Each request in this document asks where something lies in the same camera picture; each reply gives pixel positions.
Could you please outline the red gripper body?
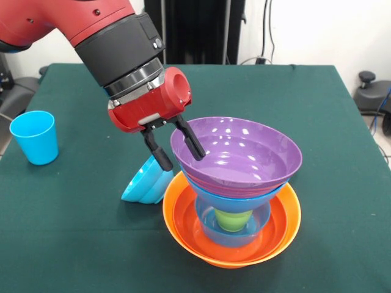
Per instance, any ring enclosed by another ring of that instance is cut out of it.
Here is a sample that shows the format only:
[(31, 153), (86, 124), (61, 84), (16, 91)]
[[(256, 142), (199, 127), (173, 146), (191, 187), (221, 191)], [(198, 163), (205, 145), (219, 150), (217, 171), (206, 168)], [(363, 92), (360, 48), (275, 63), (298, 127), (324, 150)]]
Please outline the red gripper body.
[(113, 124), (124, 132), (141, 131), (158, 118), (170, 119), (191, 104), (191, 88), (184, 73), (175, 67), (163, 72), (164, 82), (133, 101), (108, 109)]

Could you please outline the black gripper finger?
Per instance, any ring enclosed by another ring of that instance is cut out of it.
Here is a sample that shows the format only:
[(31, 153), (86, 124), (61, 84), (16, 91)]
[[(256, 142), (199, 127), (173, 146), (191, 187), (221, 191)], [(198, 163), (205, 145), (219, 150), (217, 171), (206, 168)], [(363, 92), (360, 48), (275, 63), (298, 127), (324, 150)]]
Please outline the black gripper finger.
[(159, 166), (164, 171), (171, 171), (173, 169), (173, 164), (164, 149), (156, 143), (153, 131), (150, 129), (145, 129), (142, 131), (142, 136), (146, 146), (150, 150), (153, 157), (156, 159)]
[(184, 135), (184, 142), (194, 159), (201, 161), (206, 156), (206, 152), (188, 122), (181, 115), (177, 115), (174, 124)]

